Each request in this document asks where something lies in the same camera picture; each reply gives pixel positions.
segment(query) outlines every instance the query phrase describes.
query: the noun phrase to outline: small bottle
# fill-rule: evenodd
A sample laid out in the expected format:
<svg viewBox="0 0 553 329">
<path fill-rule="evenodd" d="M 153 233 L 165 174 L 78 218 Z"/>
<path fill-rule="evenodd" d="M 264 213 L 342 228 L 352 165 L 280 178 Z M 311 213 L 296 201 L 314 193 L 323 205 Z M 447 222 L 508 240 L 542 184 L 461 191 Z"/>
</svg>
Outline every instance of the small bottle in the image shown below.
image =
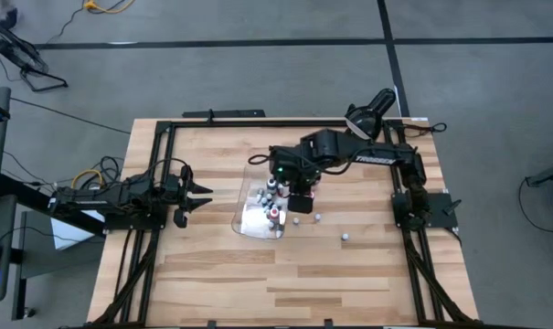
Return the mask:
<svg viewBox="0 0 553 329">
<path fill-rule="evenodd" d="M 266 182 L 266 192 L 270 194 L 276 193 L 276 186 L 277 186 L 276 180 L 274 178 L 270 178 Z"/>
</svg>

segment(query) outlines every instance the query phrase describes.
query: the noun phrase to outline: yellow cable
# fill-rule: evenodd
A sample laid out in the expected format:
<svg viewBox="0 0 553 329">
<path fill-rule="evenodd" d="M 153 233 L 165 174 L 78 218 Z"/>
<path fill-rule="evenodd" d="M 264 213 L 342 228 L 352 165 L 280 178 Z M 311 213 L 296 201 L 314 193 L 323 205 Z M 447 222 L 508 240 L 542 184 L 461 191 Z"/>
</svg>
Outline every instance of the yellow cable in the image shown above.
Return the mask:
<svg viewBox="0 0 553 329">
<path fill-rule="evenodd" d="M 99 5 L 95 3 L 95 0 L 87 0 L 87 2 L 83 5 L 85 9 L 97 9 L 103 13 L 106 14 L 120 14 L 122 11 L 128 9 L 128 7 L 133 4 L 135 0 L 128 1 L 122 8 L 115 9 L 115 10 L 107 10 L 104 8 L 101 8 Z"/>
<path fill-rule="evenodd" d="M 84 176 L 86 174 L 90 174 L 90 173 L 94 173 L 95 175 L 97 175 L 100 178 L 100 186 L 103 186 L 103 176 L 101 176 L 101 173 L 99 172 L 99 170 L 87 169 L 87 170 L 84 170 L 84 171 L 80 172 L 78 175 L 75 176 L 75 178 L 73 178 L 73 181 L 71 182 L 71 188 L 75 188 L 75 185 L 77 184 L 77 181 L 82 176 Z"/>
</svg>

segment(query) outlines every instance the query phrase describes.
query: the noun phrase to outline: wood plank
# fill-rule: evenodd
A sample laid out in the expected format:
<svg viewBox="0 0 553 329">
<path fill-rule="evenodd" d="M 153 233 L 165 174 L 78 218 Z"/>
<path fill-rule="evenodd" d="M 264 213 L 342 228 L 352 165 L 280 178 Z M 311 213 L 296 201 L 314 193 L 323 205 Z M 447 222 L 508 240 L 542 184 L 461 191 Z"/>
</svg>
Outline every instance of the wood plank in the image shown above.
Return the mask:
<svg viewBox="0 0 553 329">
<path fill-rule="evenodd" d="M 425 121 L 408 123 L 428 126 Z M 147 167 L 156 120 L 134 122 L 122 176 Z M 237 217 L 245 177 L 268 177 L 268 164 L 250 167 L 253 154 L 272 144 L 295 145 L 312 128 L 181 128 L 173 156 L 192 165 L 196 182 L 214 190 L 214 201 L 189 216 L 187 229 L 172 222 L 169 209 L 154 269 L 148 326 L 207 325 L 409 325 L 416 323 L 401 232 L 394 226 L 393 191 L 384 166 L 353 164 L 344 175 L 325 175 L 315 190 L 314 214 L 289 214 L 284 237 L 243 237 L 231 226 Z M 162 149 L 165 148 L 163 135 Z M 432 135 L 409 143 L 419 148 L 429 191 L 444 188 Z M 172 162 L 172 173 L 181 164 Z M 162 166 L 155 169 L 158 177 Z M 341 241 L 342 234 L 350 236 Z M 443 229 L 428 229 L 437 278 L 464 312 L 477 316 L 458 241 Z M 94 320 L 113 298 L 125 232 L 108 236 L 88 314 Z M 126 258 L 122 283 L 130 258 Z M 429 293 L 422 284 L 431 314 Z M 142 285 L 134 292 L 131 319 L 137 316 Z"/>
</svg>

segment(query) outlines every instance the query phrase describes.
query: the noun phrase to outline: black cable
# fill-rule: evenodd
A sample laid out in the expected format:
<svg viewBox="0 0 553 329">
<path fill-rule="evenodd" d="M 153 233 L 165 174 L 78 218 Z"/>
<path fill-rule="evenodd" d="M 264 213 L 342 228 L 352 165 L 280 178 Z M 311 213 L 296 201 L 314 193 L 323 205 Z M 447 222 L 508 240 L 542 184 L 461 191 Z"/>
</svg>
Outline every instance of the black cable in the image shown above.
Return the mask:
<svg viewBox="0 0 553 329">
<path fill-rule="evenodd" d="M 20 177 L 19 175 L 16 175 L 14 174 L 13 172 L 7 170 L 7 169 L 2 169 L 2 171 L 5 171 L 7 174 L 11 175 L 12 176 L 12 179 L 16 180 L 18 183 L 22 183 L 22 184 L 27 184 L 27 185 L 31 185 L 33 187 L 36 187 L 37 190 L 38 189 L 41 189 L 41 188 L 44 188 L 49 194 L 53 194 L 53 191 L 49 190 L 45 185 L 46 183 L 40 183 L 40 182 L 26 182 L 22 177 Z"/>
<path fill-rule="evenodd" d="M 406 137 L 408 137 L 408 138 L 416 138 L 416 137 L 421 137 L 421 136 L 427 135 L 428 133 L 442 133 L 442 132 L 447 130 L 447 123 L 439 122 L 439 123 L 433 124 L 430 127 L 421 127 L 421 126 L 416 125 L 416 124 L 404 123 L 404 124 L 402 124 L 402 127 L 404 129 L 411 129 L 411 130 L 418 131 L 419 133 L 416 134 L 416 135 L 412 135 L 412 136 L 406 135 Z"/>
<path fill-rule="evenodd" d="M 126 235 L 126 240 L 123 242 L 122 260 L 120 261 L 120 269 L 118 270 L 118 279 L 115 282 L 115 291 L 113 293 L 113 299 L 115 299 L 118 296 L 118 291 L 120 290 L 120 282 L 122 281 L 123 265 L 126 261 L 126 250 L 128 249 L 128 242 L 130 241 L 131 235 L 132 235 L 132 230 L 129 229 L 128 234 Z"/>
<path fill-rule="evenodd" d="M 255 154 L 255 155 L 252 155 L 248 159 L 248 164 L 250 164 L 250 165 L 261 165 L 261 164 L 267 163 L 268 161 L 270 161 L 270 157 L 268 155 L 266 155 L 266 154 Z"/>
<path fill-rule="evenodd" d="M 10 157 L 12 157 L 12 158 L 14 159 L 14 161 L 16 161 L 16 164 L 17 164 L 20 168 L 22 168 L 22 170 L 24 170 L 27 174 L 29 174 L 31 177 L 34 177 L 35 179 L 37 179 L 37 180 L 39 180 L 39 181 L 45 183 L 45 185 L 51 185 L 51 184 L 50 184 L 49 182 L 47 182 L 46 180 L 44 180 L 44 179 L 38 177 L 37 175 L 34 175 L 34 174 L 32 174 L 31 172 L 29 172 L 28 169 L 26 169 L 22 164 L 20 164 L 20 162 L 18 161 L 18 159 L 16 159 L 16 157 L 15 157 L 13 154 L 11 154 L 11 153 L 9 153 L 9 152 L 7 152 L 7 151 L 4 151 L 4 154 L 7 154 L 7 155 L 9 155 Z"/>
<path fill-rule="evenodd" d="M 46 45 L 46 44 L 49 44 L 53 39 L 58 38 L 58 37 L 61 37 L 61 36 L 63 35 L 63 33 L 65 33 L 65 28 L 66 28 L 69 24 L 73 23 L 73 19 L 75 19 L 75 15 L 76 15 L 78 12 L 83 11 L 83 9 L 84 9 L 84 7 L 83 7 L 84 3 L 85 3 L 85 0 L 81 0 L 81 8 L 77 9 L 76 11 L 73 12 L 73 14 L 71 14 L 71 18 L 69 19 L 69 21 L 68 21 L 67 23 L 65 23 L 65 25 L 63 25 L 63 27 L 60 29 L 60 32 L 58 32 L 57 35 L 51 37 L 51 38 L 45 43 L 45 45 Z"/>
<path fill-rule="evenodd" d="M 107 8 L 106 10 L 107 10 L 107 11 L 113 10 L 113 9 L 115 9 L 115 7 L 117 7 L 118 5 L 123 4 L 123 3 L 126 2 L 126 1 L 127 1 L 127 0 L 120 0 L 120 1 L 118 1 L 117 4 L 112 5 L 111 7 Z M 87 11 L 90 12 L 90 14 L 94 14 L 94 15 L 106 14 L 106 12 L 97 10 L 97 9 L 95 9 L 95 8 L 89 8 Z"/>
<path fill-rule="evenodd" d="M 109 129 L 109 130 L 114 131 L 114 132 L 117 132 L 117 133 L 130 134 L 130 132 L 126 132 L 126 131 L 123 131 L 123 130 L 121 130 L 121 129 L 113 128 L 113 127 L 110 127 L 110 126 L 108 126 L 108 125 L 101 124 L 101 123 L 92 122 L 92 121 L 89 121 L 89 120 L 86 120 L 86 119 L 81 119 L 80 117 L 77 117 L 77 116 L 74 116 L 74 115 L 71 115 L 71 114 L 67 114 L 67 113 L 64 113 L 64 112 L 62 112 L 62 111 L 53 110 L 53 109 L 48 108 L 48 107 L 46 107 L 46 106 L 38 105 L 38 104 L 29 102 L 29 101 L 22 101 L 22 100 L 20 100 L 20 99 L 14 98 L 14 97 L 11 97 L 10 100 L 12 100 L 12 101 L 19 101 L 19 102 L 21 102 L 21 103 L 23 103 L 23 104 L 26 104 L 26 105 L 35 106 L 35 107 L 38 107 L 39 109 L 51 111 L 51 112 L 53 112 L 53 113 L 56 113 L 56 114 L 60 114 L 60 115 L 69 117 L 69 118 L 71 118 L 71 119 L 79 120 L 79 121 L 81 121 L 81 122 L 85 122 L 85 123 L 88 123 L 88 124 L 92 124 L 92 125 L 94 125 L 94 126 L 98 126 L 98 127 L 101 127 L 101 128 Z"/>
<path fill-rule="evenodd" d="M 4 62 L 0 58 L 0 65 L 2 65 L 2 69 L 4 69 L 5 79 L 10 82 L 20 81 L 22 79 L 10 79 L 10 76 L 8 76 L 8 70 L 5 68 Z"/>
<path fill-rule="evenodd" d="M 459 244 L 462 246 L 463 245 L 463 242 L 461 241 L 461 237 L 459 237 L 459 234 L 455 233 L 452 228 L 444 228 L 447 230 L 447 232 L 451 233 L 458 241 L 459 241 Z"/>
<path fill-rule="evenodd" d="M 542 228 L 536 224 L 534 224 L 534 222 L 532 220 L 530 220 L 530 218 L 528 217 L 528 215 L 526 214 L 526 211 L 524 210 L 524 206 L 522 205 L 522 187 L 524 186 L 524 183 L 526 183 L 527 181 L 527 177 L 524 178 L 522 180 L 522 183 L 520 183 L 520 187 L 517 189 L 517 203 L 520 205 L 520 210 L 522 210 L 522 215 L 524 215 L 524 218 L 528 221 L 528 223 L 530 223 L 530 225 L 532 225 L 533 227 L 541 230 L 541 231 L 545 231 L 545 232 L 548 232 L 548 233 L 553 233 L 553 229 L 548 229 L 548 228 Z"/>
<path fill-rule="evenodd" d="M 73 241 L 73 242 L 78 242 L 78 243 L 103 243 L 103 241 L 89 241 L 89 240 L 75 240 L 75 239 L 67 239 L 67 238 L 62 238 L 56 234 L 48 234 L 48 233 L 45 233 L 37 228 L 31 228 L 31 227 L 22 227 L 22 228 L 12 228 L 10 229 L 9 231 L 7 231 L 6 233 L 4 233 L 4 235 L 2 235 L 2 237 L 0 237 L 0 241 L 5 238 L 8 234 L 11 234 L 11 233 L 14 233 L 15 231 L 18 231 L 20 229 L 32 229 L 33 231 L 36 231 L 36 233 L 40 234 L 40 235 L 44 235 L 45 237 L 54 237 L 54 238 L 57 238 L 57 239 L 62 239 L 64 241 Z"/>
</svg>

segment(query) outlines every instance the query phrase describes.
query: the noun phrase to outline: black metal frame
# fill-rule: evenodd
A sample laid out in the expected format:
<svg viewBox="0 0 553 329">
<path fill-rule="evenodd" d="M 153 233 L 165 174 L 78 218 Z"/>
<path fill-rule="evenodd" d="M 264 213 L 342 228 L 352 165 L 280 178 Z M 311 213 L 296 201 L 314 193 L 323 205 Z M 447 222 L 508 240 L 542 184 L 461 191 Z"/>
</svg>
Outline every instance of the black metal frame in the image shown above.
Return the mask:
<svg viewBox="0 0 553 329">
<path fill-rule="evenodd" d="M 212 113 L 206 121 L 195 121 L 195 122 L 157 122 L 155 131 L 154 131 L 154 140 L 153 148 L 150 155 L 149 166 L 152 166 L 158 159 L 160 154 L 161 142 L 163 134 L 167 133 L 166 147 L 164 158 L 170 158 L 173 156 L 173 149 L 175 145 L 175 136 L 176 130 L 179 128 L 241 128 L 241 127 L 346 127 L 346 122 L 343 119 L 339 120 L 279 120 L 279 119 L 267 119 L 260 121 L 245 121 L 245 120 L 214 120 Z M 384 124 L 384 136 L 387 143 L 392 143 L 391 134 L 389 130 L 389 125 Z M 399 133 L 399 141 L 406 142 L 405 135 Z M 392 183 L 394 186 L 395 194 L 402 193 L 400 187 L 400 178 L 399 173 L 396 167 L 391 166 L 390 172 L 392 175 Z M 169 162 L 164 162 L 161 180 L 170 174 L 170 164 Z M 151 177 L 154 179 L 154 170 L 150 173 Z M 504 328 L 520 328 L 514 326 L 502 326 L 502 325 L 491 325 L 483 324 L 480 321 L 473 320 L 465 315 L 457 305 L 451 300 L 447 292 L 441 287 L 440 283 L 434 277 L 434 269 L 432 266 L 431 260 L 431 250 L 428 243 L 428 238 L 426 236 L 426 228 L 422 228 L 419 231 L 420 237 L 420 250 L 422 252 L 421 256 L 414 246 L 412 241 L 411 232 L 406 228 L 400 228 L 402 231 L 402 238 L 404 241 L 404 250 L 407 256 L 407 264 L 409 268 L 409 278 L 412 287 L 413 301 L 416 309 L 417 320 L 419 326 L 430 326 L 434 328 L 492 328 L 492 329 L 504 329 Z M 150 291 L 153 283 L 154 277 L 154 258 L 157 248 L 157 242 L 160 232 L 158 230 L 153 231 L 151 235 L 151 240 L 149 244 L 149 249 L 145 252 L 141 260 L 140 253 L 142 249 L 142 242 L 144 240 L 144 231 L 138 230 L 137 236 L 134 241 L 134 248 L 131 258 L 131 265 L 128 274 L 128 281 L 122 287 L 121 292 L 118 294 L 118 297 L 122 294 L 125 294 L 122 300 L 116 298 L 114 303 L 119 303 L 119 307 L 110 309 L 98 319 L 94 324 L 89 324 L 83 326 L 85 329 L 113 329 L 119 327 L 128 327 L 128 328 L 146 328 L 145 321 L 146 315 L 148 312 L 148 304 L 150 302 Z M 146 262 L 147 257 L 152 257 L 151 262 Z M 424 311 L 424 301 L 422 299 L 422 293 L 420 289 L 419 275 L 420 273 L 425 281 L 429 284 L 431 291 L 431 300 L 434 311 L 434 320 L 428 320 L 426 318 L 426 313 Z M 128 322 L 130 315 L 130 304 L 133 295 L 133 289 L 135 284 L 138 282 L 141 275 L 144 274 L 144 284 L 142 290 L 142 298 L 138 310 L 138 321 L 137 322 Z M 447 311 L 450 317 L 455 322 L 445 322 L 444 316 L 442 314 L 442 308 Z M 113 319 L 117 314 L 117 311 L 122 308 L 122 316 L 120 322 L 115 324 Z M 209 327 L 215 327 L 213 324 L 214 321 L 210 320 Z M 299 328 L 323 328 L 322 326 L 298 326 Z M 325 320 L 324 327 L 333 327 L 333 322 L 330 320 Z M 356 328 L 360 326 L 335 326 L 335 328 Z M 367 328 L 375 328 L 376 326 L 367 326 Z M 202 327 L 184 327 L 181 328 L 205 328 Z M 257 326 L 257 327 L 246 327 L 246 328 L 273 328 L 272 326 Z"/>
</svg>

